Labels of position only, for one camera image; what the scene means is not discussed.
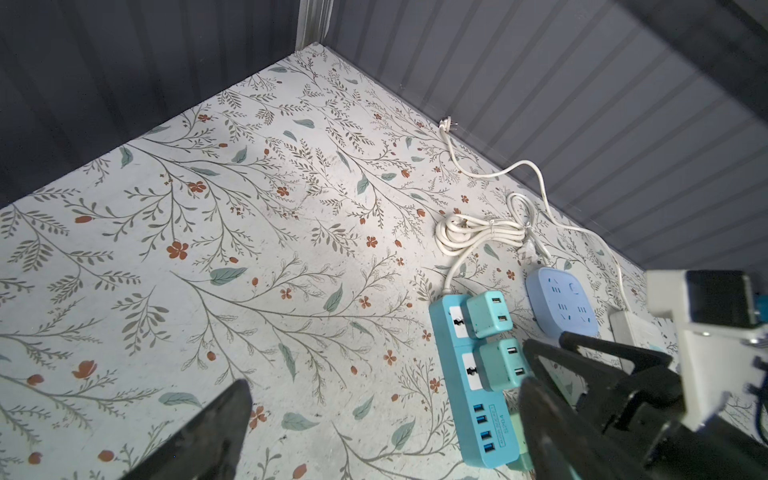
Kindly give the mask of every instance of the gray metal wall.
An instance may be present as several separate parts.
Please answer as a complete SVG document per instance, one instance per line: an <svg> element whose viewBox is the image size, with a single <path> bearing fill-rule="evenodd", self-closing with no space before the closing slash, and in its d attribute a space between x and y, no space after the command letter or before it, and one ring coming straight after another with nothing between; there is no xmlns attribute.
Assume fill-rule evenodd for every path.
<svg viewBox="0 0 768 480"><path fill-rule="evenodd" d="M0 0L0 207L293 53L300 0Z"/></svg>
<svg viewBox="0 0 768 480"><path fill-rule="evenodd" d="M700 20L635 3L685 13L680 45L739 27L722 2ZM765 72L741 40L696 60ZM768 273L768 128L614 0L337 0L325 43L498 166L534 161L553 204L641 266Z"/></svg>

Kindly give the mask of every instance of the power strip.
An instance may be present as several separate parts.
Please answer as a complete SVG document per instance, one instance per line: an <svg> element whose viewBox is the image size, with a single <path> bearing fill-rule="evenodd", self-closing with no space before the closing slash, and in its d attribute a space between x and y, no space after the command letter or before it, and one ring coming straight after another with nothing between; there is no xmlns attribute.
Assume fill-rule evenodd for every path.
<svg viewBox="0 0 768 480"><path fill-rule="evenodd" d="M470 298L445 295L429 306L429 316L464 463L496 468L517 460L520 447L504 394L483 389L475 351L486 340L467 330Z"/></svg>
<svg viewBox="0 0 768 480"><path fill-rule="evenodd" d="M525 289L536 322L547 336L557 339L563 332L596 336L598 319L587 293L568 272L542 267L528 275Z"/></svg>

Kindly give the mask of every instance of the green leaf print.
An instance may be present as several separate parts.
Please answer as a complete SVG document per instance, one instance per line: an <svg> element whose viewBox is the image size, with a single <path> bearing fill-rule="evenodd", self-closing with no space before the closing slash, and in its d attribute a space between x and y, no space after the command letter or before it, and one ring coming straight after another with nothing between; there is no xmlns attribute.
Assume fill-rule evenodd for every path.
<svg viewBox="0 0 768 480"><path fill-rule="evenodd" d="M120 147L120 153L123 154L123 157L120 160L120 168L125 167L130 162L134 161L133 152L128 150L126 147Z"/></svg>
<svg viewBox="0 0 768 480"><path fill-rule="evenodd" d="M315 127L315 122L311 121L309 118L305 118L303 120L294 120L293 123L299 124L302 127L307 127L307 128Z"/></svg>
<svg viewBox="0 0 768 480"><path fill-rule="evenodd" d="M225 268L217 268L210 273L210 283L211 285L216 286L224 285L225 283L235 280L246 270L248 270L248 267L246 266L241 268L230 268L228 266Z"/></svg>
<svg viewBox="0 0 768 480"><path fill-rule="evenodd" d="M319 424L305 419L304 416L300 413L288 412L283 415L283 421L280 423L280 425L285 430L296 430L297 432L301 432L302 430L311 429L315 425Z"/></svg>
<svg viewBox="0 0 768 480"><path fill-rule="evenodd" d="M357 407L352 411L352 414L355 416L355 420L362 420L368 415L368 412L371 411L371 405L373 404L373 395L371 395L371 398L367 399L361 406Z"/></svg>
<svg viewBox="0 0 768 480"><path fill-rule="evenodd" d="M345 164L347 168L349 168L349 171L352 171L352 168L349 166L349 162L347 161L346 157L343 153L340 151L336 151L337 154L339 154L339 159L341 160L341 163Z"/></svg>
<svg viewBox="0 0 768 480"><path fill-rule="evenodd" d="M155 128L153 128L152 130L148 131L145 135L156 134L157 132L161 132L161 131L167 130L169 128L170 128L169 126L158 125Z"/></svg>
<svg viewBox="0 0 768 480"><path fill-rule="evenodd" d="M373 334L371 332L369 332L366 327L360 325L359 323L355 322L354 320L350 323L350 325L352 326L353 329L357 329L360 332L363 332L366 335L370 335L371 338L373 338Z"/></svg>
<svg viewBox="0 0 768 480"><path fill-rule="evenodd" d="M336 292L331 293L331 296L328 297L328 300L326 300L326 304L323 305L323 308L326 310L326 312L331 313L333 310L335 310L339 306L339 302L341 301L341 297L344 294L342 288L344 285L339 285L339 289Z"/></svg>
<svg viewBox="0 0 768 480"><path fill-rule="evenodd" d="M395 430L395 433L392 433L392 444L395 446L395 450L400 450L405 446L408 439L411 438L411 432L413 431L413 426L415 424L416 419L413 419L410 423L400 425L400 427Z"/></svg>
<svg viewBox="0 0 768 480"><path fill-rule="evenodd" d="M493 251L491 246L488 245L487 243L485 244L485 246L482 249L483 249L483 251L485 251L491 257L494 257L496 260L499 260L498 255L496 255L496 252Z"/></svg>
<svg viewBox="0 0 768 480"><path fill-rule="evenodd" d="M200 404L200 400L198 400L197 397L192 395L191 393L168 392L161 395L160 398L157 400L163 405L168 405L168 406L180 405L180 404L186 403L187 405L194 405L194 406L203 408L203 406Z"/></svg>
<svg viewBox="0 0 768 480"><path fill-rule="evenodd" d="M286 361L286 366L288 367L291 377L296 380L296 360L293 359L293 353L282 343L277 346L277 349L283 354L283 358Z"/></svg>
<svg viewBox="0 0 768 480"><path fill-rule="evenodd" d="M242 164L245 161L246 155L248 155L248 146L246 146L243 150L237 152L235 156L232 157L232 163Z"/></svg>
<svg viewBox="0 0 768 480"><path fill-rule="evenodd" d="M357 194L360 195L362 192L366 191L366 188L368 188L368 185L371 182L368 181L368 177L365 175L362 176L362 179L360 179L359 182L357 182Z"/></svg>

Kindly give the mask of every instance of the white power cord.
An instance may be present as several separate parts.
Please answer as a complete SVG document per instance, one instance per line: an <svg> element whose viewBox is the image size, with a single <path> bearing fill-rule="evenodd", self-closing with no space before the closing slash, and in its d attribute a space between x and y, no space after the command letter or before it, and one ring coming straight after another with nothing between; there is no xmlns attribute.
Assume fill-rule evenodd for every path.
<svg viewBox="0 0 768 480"><path fill-rule="evenodd" d="M448 145L448 152L451 154L451 160L453 161L453 164L456 166L456 168L458 168L458 171L462 172L468 177L496 178L500 177L501 175L506 175L508 172L514 170L517 167L520 167L521 165L528 165L530 168L532 168L536 173L536 177L538 177L538 186L541 189L541 199L544 201L545 214L547 215L547 218L549 218L549 220L556 227L564 228L566 230L573 230L576 232L588 233L595 236L600 242L600 245L602 245L603 250L611 255L611 259L613 259L613 261L616 263L619 294L621 295L621 300L624 302L624 309L627 311L629 310L629 302L627 301L627 296L624 294L624 279L621 275L621 265L616 259L613 250L608 247L608 245L605 243L605 240L603 240L600 235L597 235L592 230L564 225L554 218L552 210L549 207L549 202L547 201L547 191L544 188L544 178L541 175L541 170L538 169L536 164L528 160L520 160L513 163L509 167L506 167L504 170L493 174L473 174L470 171L464 170L456 160L456 155L453 150L453 142L448 136L448 133L451 130L451 118L448 117L441 121L439 127L442 139ZM512 202L515 198L518 198L524 204L525 209L527 210L528 221L524 222L520 215L518 215L518 213L513 208ZM469 257L469 254L480 244L490 240L505 243L518 249L524 247L525 250L523 254L525 257L535 258L536 252L538 251L544 257L545 263L547 265L551 265L551 254L534 232L534 225L536 224L536 216L538 214L536 205L524 194L518 193L509 194L507 196L506 202L509 213L512 216L512 220L481 220L478 218L470 217L469 215L458 214L451 215L450 217L447 217L444 220L438 222L437 226L435 227L435 242L437 243L438 248L441 252L443 252L445 255L448 255L449 257L458 257L448 272L445 274L445 283L443 283L442 289L443 295L448 295L451 293L451 282L454 275L456 275L456 270L458 270L459 266L461 266L467 257Z"/></svg>

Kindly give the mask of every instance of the electrical outlet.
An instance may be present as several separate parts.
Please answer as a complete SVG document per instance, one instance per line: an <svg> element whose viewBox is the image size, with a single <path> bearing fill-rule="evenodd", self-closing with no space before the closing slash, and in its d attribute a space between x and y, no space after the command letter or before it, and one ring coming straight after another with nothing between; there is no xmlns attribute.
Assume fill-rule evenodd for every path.
<svg viewBox="0 0 768 480"><path fill-rule="evenodd" d="M480 380L478 366L475 363L475 355L473 353L464 353L462 355L462 361L464 363L464 370L467 374L467 383L469 383L469 389L482 389L482 381Z"/></svg>
<svg viewBox="0 0 768 480"><path fill-rule="evenodd" d="M449 309L451 314L451 320L453 321L453 329L456 332L456 337L460 339L469 338L469 331L467 331L467 323L464 321L464 313L460 306L452 306Z"/></svg>
<svg viewBox="0 0 768 480"><path fill-rule="evenodd" d="M598 320L584 287L568 272L542 267L528 275L525 288L538 325L551 338L563 332L596 336Z"/></svg>
<svg viewBox="0 0 768 480"><path fill-rule="evenodd" d="M457 308L465 321L472 320L466 309L469 298L443 296L429 306L429 316L464 463L497 468L517 460L520 449L504 394L483 389L477 373L474 351L485 340L460 336L455 328Z"/></svg>
<svg viewBox="0 0 768 480"><path fill-rule="evenodd" d="M530 367L517 339L501 339L480 345L481 384L487 390L501 392L516 389L530 375Z"/></svg>
<svg viewBox="0 0 768 480"><path fill-rule="evenodd" d="M514 326L504 295L495 290L468 299L467 313L472 331L479 339L508 332Z"/></svg>

